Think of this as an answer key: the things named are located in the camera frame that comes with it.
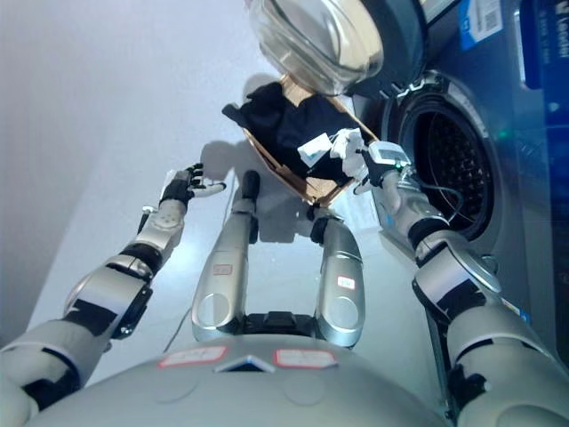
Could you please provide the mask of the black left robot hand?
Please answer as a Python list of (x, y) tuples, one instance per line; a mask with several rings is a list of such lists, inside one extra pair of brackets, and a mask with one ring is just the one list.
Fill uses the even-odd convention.
[(178, 201), (184, 206), (194, 198), (209, 197), (227, 188), (223, 181), (206, 181), (204, 164), (196, 163), (184, 169), (170, 171), (161, 193), (159, 204), (165, 201)]

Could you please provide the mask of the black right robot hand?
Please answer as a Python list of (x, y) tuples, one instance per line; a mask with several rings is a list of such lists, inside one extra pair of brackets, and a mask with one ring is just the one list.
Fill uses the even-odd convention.
[(382, 185), (383, 176), (389, 171), (401, 172), (412, 162), (400, 145), (389, 141), (373, 141), (356, 153), (364, 160), (364, 177), (353, 190), (358, 196)]

